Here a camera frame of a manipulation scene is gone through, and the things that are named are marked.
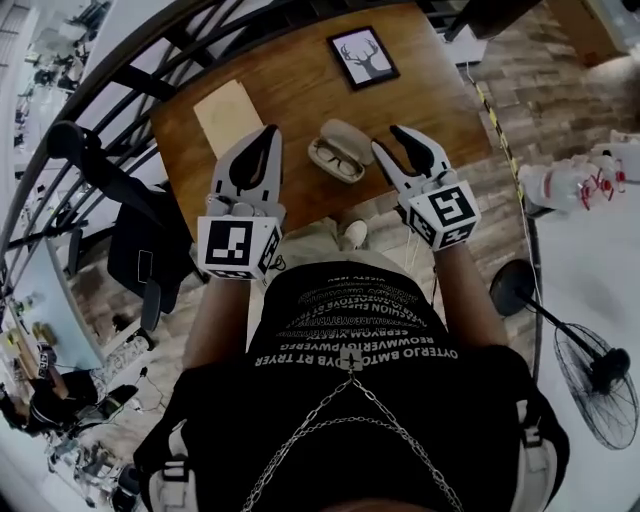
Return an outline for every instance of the metal chain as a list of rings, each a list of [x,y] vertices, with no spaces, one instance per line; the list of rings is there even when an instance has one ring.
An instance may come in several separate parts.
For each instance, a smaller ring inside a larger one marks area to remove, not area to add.
[[[329,402],[331,402],[331,400],[336,395],[342,393],[347,388],[347,386],[349,386],[349,384],[353,384],[356,388],[360,389],[369,400],[371,400],[374,404],[376,404],[378,409],[380,409],[384,413],[384,415],[387,417],[387,419],[390,421],[390,424],[380,420],[373,419],[373,418],[365,418],[364,416],[351,416],[351,417],[336,418],[333,420],[323,421],[323,422],[317,423],[316,425],[308,427],[309,423],[313,421],[315,417],[318,415],[318,412],[320,411],[320,409],[322,409]],[[289,440],[286,441],[280,447],[280,449],[276,452],[276,454],[273,456],[271,461],[269,461],[269,464],[267,464],[267,467],[265,468],[265,470],[262,472],[262,475],[260,475],[260,478],[256,482],[256,485],[253,487],[251,493],[247,497],[244,507],[242,507],[242,512],[250,512],[253,509],[256,502],[260,499],[260,496],[262,495],[262,491],[264,487],[271,481],[271,478],[273,478],[273,474],[275,470],[280,465],[282,460],[287,456],[287,454],[289,453],[289,450],[298,439],[301,439],[307,434],[320,430],[321,428],[328,427],[330,425],[338,425],[341,423],[353,423],[353,422],[378,425],[380,427],[384,427],[400,435],[405,441],[407,441],[407,443],[409,443],[413,452],[427,466],[427,468],[429,469],[429,472],[431,473],[431,476],[433,477],[434,482],[440,488],[440,490],[444,493],[447,500],[451,504],[451,507],[453,508],[453,510],[455,512],[464,512],[464,509],[462,508],[462,502],[456,495],[455,491],[447,484],[447,482],[444,479],[444,475],[440,471],[438,471],[434,467],[434,465],[431,463],[431,460],[429,459],[429,456],[427,455],[427,452],[422,447],[422,445],[418,441],[416,441],[413,437],[411,437],[411,435],[409,435],[409,433],[403,427],[400,426],[400,424],[396,420],[396,417],[393,415],[393,413],[389,409],[387,409],[387,407],[385,407],[384,404],[380,402],[380,400],[378,400],[378,398],[373,394],[373,392],[365,388],[362,385],[362,383],[357,378],[355,378],[352,371],[349,371],[349,380],[340,384],[338,387],[336,387],[333,390],[331,394],[324,397],[320,402],[320,405],[318,405],[318,407],[316,407],[309,414],[307,414],[307,417],[305,418],[302,425],[300,425],[296,429],[296,431],[289,438]]]

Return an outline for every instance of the wooden table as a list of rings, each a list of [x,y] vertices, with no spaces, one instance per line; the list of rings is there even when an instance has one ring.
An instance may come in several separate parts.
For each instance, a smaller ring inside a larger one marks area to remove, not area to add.
[[[326,42],[328,36],[372,25],[394,60],[400,78],[353,92]],[[265,124],[284,138],[280,202],[287,230],[355,206],[390,190],[376,164],[346,185],[311,163],[309,143],[328,119],[351,123],[384,142],[408,166],[391,124],[416,128],[437,140],[454,167],[490,155],[490,145],[462,78],[436,32],[414,4],[369,9],[287,34],[207,74],[151,115],[171,186],[194,239],[205,214],[216,158],[193,106],[231,79],[246,88]]]

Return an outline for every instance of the yellow tape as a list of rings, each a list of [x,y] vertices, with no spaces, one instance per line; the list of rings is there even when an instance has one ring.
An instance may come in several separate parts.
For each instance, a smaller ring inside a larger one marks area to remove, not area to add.
[[[480,90],[480,87],[478,87],[478,84],[475,82],[475,80],[471,78],[471,75],[469,74],[468,66],[467,66],[467,78],[469,78],[469,81],[475,87],[476,92],[480,97],[480,101],[482,101],[482,104],[484,105],[484,108],[487,110],[487,112],[489,112],[489,119],[491,119],[491,124],[495,128],[496,133],[500,138],[500,145],[502,146],[502,150],[504,151],[504,154],[507,157],[507,161],[509,162],[509,166],[511,167],[511,174],[513,175],[513,182],[518,192],[518,199],[522,201],[524,197],[524,192],[522,190],[522,187],[520,186],[520,182],[518,181],[518,172],[520,171],[520,168],[518,167],[518,161],[515,159],[515,157],[513,156],[513,153],[511,152],[511,148],[509,148],[509,142],[507,141],[507,136],[505,135],[504,130],[500,126],[500,122],[498,121],[498,116],[496,115],[495,111],[493,110],[493,108],[485,98],[484,93]]]

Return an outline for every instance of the white robot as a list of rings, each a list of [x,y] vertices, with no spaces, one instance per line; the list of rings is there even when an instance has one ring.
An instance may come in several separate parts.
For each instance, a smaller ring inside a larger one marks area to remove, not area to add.
[[[442,147],[417,130],[391,126],[409,157],[407,171],[381,142],[374,157],[398,190],[404,222],[434,250],[463,242],[480,220],[466,181],[459,182]],[[239,141],[218,161],[207,216],[198,219],[198,266],[227,279],[264,279],[282,238],[278,203],[282,134],[269,125]]]

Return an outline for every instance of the framed picture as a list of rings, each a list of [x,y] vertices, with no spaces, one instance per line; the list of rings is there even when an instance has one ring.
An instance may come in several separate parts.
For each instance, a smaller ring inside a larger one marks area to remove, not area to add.
[[[343,32],[327,42],[354,90],[400,76],[373,27]]]

